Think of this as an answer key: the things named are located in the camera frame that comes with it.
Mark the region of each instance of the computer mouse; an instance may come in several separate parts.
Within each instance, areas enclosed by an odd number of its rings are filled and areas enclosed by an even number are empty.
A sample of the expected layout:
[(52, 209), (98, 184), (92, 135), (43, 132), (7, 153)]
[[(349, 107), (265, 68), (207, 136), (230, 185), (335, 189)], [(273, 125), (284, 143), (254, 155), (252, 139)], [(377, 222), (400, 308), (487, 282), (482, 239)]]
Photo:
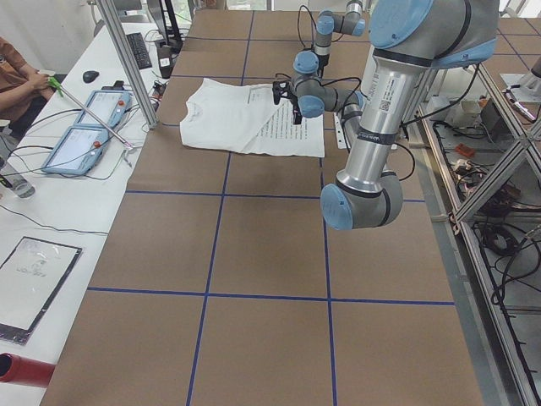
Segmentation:
[(83, 81), (85, 83), (93, 82), (99, 75), (100, 73), (95, 70), (87, 70), (83, 73)]

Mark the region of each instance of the brown shirt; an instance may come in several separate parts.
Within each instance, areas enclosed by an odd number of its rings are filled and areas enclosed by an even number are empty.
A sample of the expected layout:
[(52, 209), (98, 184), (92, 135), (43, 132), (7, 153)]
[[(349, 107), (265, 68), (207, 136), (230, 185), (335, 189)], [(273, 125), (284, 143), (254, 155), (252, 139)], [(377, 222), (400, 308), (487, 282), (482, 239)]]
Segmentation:
[[(18, 69), (26, 65), (25, 59), (9, 42), (0, 36), (0, 93), (10, 91), (26, 82), (26, 78), (18, 72)], [(0, 118), (16, 121), (25, 114), (32, 99), (39, 96), (33, 92), (23, 101), (0, 111)]]

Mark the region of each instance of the white robot link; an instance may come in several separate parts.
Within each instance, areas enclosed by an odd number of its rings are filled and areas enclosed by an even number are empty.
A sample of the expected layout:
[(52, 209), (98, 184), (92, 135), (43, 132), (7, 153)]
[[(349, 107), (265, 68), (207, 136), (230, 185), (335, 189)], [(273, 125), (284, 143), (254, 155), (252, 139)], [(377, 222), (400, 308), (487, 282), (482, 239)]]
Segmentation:
[(292, 101), (297, 123), (324, 111), (340, 112), (342, 128), (354, 140), (346, 167), (321, 192), (327, 224), (348, 230), (396, 219), (402, 187), (386, 162), (414, 87), (428, 69), (467, 67), (490, 58), (498, 6), (497, 0), (379, 0), (369, 24), (376, 69), (363, 78), (371, 80), (364, 106), (360, 92), (321, 84), (333, 32), (362, 35), (363, 5), (352, 0), (344, 15), (320, 13), (312, 50), (296, 56), (292, 79), (275, 82), (274, 91), (275, 102)]

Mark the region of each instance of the bottle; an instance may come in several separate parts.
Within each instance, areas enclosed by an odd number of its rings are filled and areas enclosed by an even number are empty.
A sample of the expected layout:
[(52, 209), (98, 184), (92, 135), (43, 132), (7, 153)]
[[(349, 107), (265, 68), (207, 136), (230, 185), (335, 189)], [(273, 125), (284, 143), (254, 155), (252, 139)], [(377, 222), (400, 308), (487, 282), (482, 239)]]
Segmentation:
[(36, 189), (28, 182), (23, 175), (9, 165), (0, 156), (0, 184), (13, 191), (18, 197), (31, 197)]

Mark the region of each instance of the keyboard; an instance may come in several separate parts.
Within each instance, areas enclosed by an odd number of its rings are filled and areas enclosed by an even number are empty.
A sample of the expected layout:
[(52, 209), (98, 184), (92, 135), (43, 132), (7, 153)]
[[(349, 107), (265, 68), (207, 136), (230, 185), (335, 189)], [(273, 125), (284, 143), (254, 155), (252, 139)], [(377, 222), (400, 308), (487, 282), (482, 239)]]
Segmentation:
[(137, 62), (137, 68), (146, 69), (152, 66), (150, 61), (149, 52), (146, 50), (145, 39), (140, 32), (134, 32), (133, 34), (127, 34), (129, 47), (132, 48), (135, 61)]

